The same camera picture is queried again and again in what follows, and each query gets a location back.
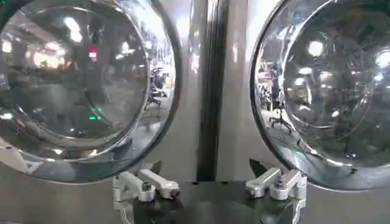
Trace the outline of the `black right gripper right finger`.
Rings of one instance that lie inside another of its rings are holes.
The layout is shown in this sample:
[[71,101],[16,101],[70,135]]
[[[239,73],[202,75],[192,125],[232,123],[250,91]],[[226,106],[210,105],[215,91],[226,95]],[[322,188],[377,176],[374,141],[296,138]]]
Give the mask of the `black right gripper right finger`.
[[292,199],[292,218],[289,223],[298,223],[301,209],[307,202],[307,176],[299,170],[283,171],[281,168],[266,168],[260,161],[249,160],[256,179],[246,182],[246,191],[254,198],[262,198],[266,192],[275,201]]

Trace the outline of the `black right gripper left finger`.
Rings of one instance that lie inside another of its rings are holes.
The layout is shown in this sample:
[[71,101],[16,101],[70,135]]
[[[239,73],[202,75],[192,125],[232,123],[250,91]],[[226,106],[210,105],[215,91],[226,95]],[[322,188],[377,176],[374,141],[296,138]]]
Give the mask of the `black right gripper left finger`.
[[157,198],[174,201],[180,197],[179,184],[160,176],[161,167],[161,161],[154,161],[113,177],[113,208],[123,223],[135,223],[134,201],[151,204]]

